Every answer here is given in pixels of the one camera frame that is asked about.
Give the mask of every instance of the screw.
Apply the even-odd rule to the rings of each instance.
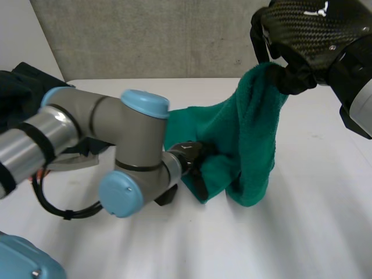
[[[39,275],[41,274],[41,270],[35,270],[31,273],[31,275],[33,276],[33,279],[37,279],[39,278]]]

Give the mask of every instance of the black bag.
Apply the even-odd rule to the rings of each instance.
[[[18,123],[34,116],[45,93],[54,87],[71,86],[24,62],[12,72],[0,71],[0,134]],[[104,151],[107,142],[85,138],[78,145],[67,148],[64,153],[88,156]]]

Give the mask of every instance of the concrete wall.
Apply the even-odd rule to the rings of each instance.
[[[362,0],[372,8],[372,0]],[[66,80],[240,77],[270,0],[31,0]]]

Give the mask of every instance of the green towel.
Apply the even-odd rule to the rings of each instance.
[[[270,65],[264,63],[247,72],[236,92],[218,105],[170,113],[166,149],[185,141],[211,142],[218,149],[219,154],[209,157],[201,168],[208,200],[225,189],[240,205],[252,206],[265,195],[274,167],[279,114],[287,100],[266,78]],[[198,198],[191,181],[183,178]]]

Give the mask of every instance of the white logo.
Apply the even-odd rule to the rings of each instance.
[[[327,10],[328,10],[328,1],[325,2],[324,9],[318,10],[317,12],[305,12],[303,13],[306,16],[327,16]]]

